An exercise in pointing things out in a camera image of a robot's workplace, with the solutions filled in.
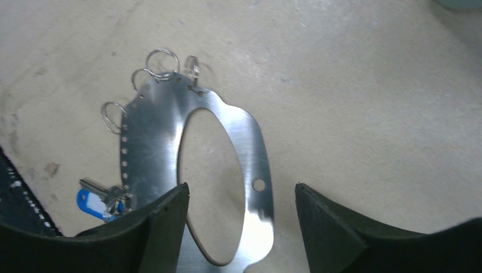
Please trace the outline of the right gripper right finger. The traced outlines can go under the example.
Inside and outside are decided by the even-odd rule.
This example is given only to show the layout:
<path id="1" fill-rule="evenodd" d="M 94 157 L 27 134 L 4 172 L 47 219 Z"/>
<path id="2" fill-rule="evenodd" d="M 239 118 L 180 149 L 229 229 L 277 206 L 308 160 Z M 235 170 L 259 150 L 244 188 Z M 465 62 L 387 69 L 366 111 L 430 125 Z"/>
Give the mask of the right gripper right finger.
<path id="1" fill-rule="evenodd" d="M 311 272 L 481 271 L 481 218 L 425 234 L 376 221 L 304 183 L 295 195 Z"/>

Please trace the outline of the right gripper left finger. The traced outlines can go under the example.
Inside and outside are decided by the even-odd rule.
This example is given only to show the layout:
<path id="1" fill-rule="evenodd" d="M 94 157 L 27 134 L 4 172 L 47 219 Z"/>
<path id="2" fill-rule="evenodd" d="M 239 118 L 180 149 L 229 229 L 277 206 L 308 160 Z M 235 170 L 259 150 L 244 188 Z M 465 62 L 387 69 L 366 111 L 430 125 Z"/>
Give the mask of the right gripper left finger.
<path id="1" fill-rule="evenodd" d="M 189 206 L 186 183 L 75 237 L 1 224 L 1 272 L 175 272 Z"/>

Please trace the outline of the silver key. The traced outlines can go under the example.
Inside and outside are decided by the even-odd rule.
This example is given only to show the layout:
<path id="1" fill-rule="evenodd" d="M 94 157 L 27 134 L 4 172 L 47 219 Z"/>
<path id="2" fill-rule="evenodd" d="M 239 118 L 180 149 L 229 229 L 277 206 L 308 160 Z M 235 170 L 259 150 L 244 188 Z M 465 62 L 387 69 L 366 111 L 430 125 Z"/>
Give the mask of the silver key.
<path id="1" fill-rule="evenodd" d="M 122 214 L 131 211 L 131 195 L 127 193 L 125 187 L 114 185 L 110 188 L 106 188 L 89 179 L 80 179 L 79 184 L 82 189 L 100 197 L 101 201 L 106 205 L 107 213 Z"/>

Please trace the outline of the blue key tag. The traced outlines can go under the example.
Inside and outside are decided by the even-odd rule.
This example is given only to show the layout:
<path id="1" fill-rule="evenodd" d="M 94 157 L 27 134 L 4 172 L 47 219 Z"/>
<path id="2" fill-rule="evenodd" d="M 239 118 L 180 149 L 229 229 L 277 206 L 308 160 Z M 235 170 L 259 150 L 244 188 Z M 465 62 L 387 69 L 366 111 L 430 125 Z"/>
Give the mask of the blue key tag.
<path id="1" fill-rule="evenodd" d="M 78 208 L 95 218 L 103 220 L 104 222 L 110 222 L 121 217 L 123 214 L 109 214 L 106 212 L 106 205 L 101 201 L 94 193 L 89 193 L 85 189 L 80 189 L 77 194 L 77 206 Z"/>

